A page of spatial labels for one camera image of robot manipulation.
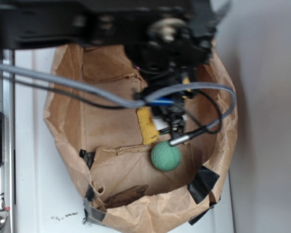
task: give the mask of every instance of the robotic arm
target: robotic arm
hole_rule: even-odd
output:
[[[194,69],[209,62],[216,26],[229,7],[214,13],[210,0],[0,0],[0,51],[123,44],[148,83],[135,95],[143,100],[184,79],[196,82]],[[151,105],[171,145],[189,140],[183,136],[183,96],[196,94],[183,90],[164,96],[173,105]]]

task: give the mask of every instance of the metal frame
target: metal frame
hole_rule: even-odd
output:
[[[3,52],[1,63],[14,64],[14,51]],[[15,199],[15,89],[14,84],[0,79],[0,112],[3,114],[2,155],[0,167],[0,232],[16,232]]]

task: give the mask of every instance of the yellow object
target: yellow object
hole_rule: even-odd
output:
[[[151,119],[151,112],[148,107],[139,108],[137,116],[142,135],[142,144],[150,145],[159,139],[159,132],[156,130],[155,125]]]
[[[190,80],[189,80],[189,78],[188,77],[186,77],[186,78],[184,78],[183,79],[183,81],[182,81],[182,84],[189,84],[190,83]]]

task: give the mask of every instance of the brown paper bag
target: brown paper bag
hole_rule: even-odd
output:
[[[200,66],[198,79],[233,86],[214,51],[210,66]],[[81,48],[65,45],[56,51],[52,73],[82,81],[132,99],[146,83],[132,67],[122,46]],[[97,96],[60,87],[99,104]],[[224,91],[205,90],[225,112]],[[204,124],[217,113],[203,96],[186,100],[186,108]],[[153,147],[142,145],[136,110],[105,110],[48,93],[44,119],[80,195],[89,219],[124,233],[165,233],[194,221],[220,199],[237,139],[237,110],[223,120],[222,130],[179,146],[180,165],[160,172],[151,164]],[[188,119],[186,130],[196,129]],[[95,152],[89,168],[80,150]]]

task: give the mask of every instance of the green foam ball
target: green foam ball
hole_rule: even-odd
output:
[[[160,142],[151,151],[151,161],[156,169],[171,171],[179,165],[181,152],[178,147],[172,147],[168,142]]]

